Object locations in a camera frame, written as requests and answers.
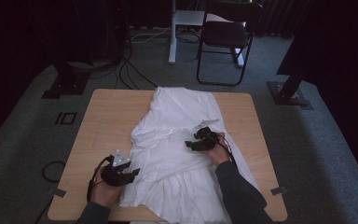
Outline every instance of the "sleeve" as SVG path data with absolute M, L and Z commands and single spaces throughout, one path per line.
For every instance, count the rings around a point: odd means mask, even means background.
M 94 202 L 89 202 L 76 224 L 106 224 L 108 222 L 109 214 L 110 208 Z
M 231 161 L 218 165 L 215 172 L 233 224 L 273 223 L 264 210 L 267 203 L 263 195 L 240 175 Z

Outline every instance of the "wooden table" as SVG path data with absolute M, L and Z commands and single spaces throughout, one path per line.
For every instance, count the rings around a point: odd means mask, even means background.
M 154 91 L 96 90 L 89 102 L 58 189 L 48 210 L 52 220 L 76 220 L 87 204 L 88 183 L 98 163 L 120 149 L 130 155 L 130 133 L 149 110 Z M 278 186 L 252 97 L 246 93 L 213 93 L 228 133 L 241 149 L 265 197 L 267 213 L 274 221 L 287 219 L 282 195 L 270 192 Z M 115 205 L 110 220 L 161 221 L 145 206 Z

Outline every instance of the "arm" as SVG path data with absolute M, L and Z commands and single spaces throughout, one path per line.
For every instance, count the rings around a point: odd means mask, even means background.
M 89 203 L 76 224 L 106 224 L 108 222 L 110 207 L 117 201 L 124 187 L 113 187 L 104 183 L 101 179 L 101 171 L 102 169 L 99 170 L 95 177 Z
M 220 144 L 227 147 L 224 134 L 219 135 Z M 232 223 L 273 223 L 264 210 L 267 203 L 263 195 L 240 175 L 220 145 L 201 153 L 217 166 L 215 172 L 222 190 L 223 204 Z

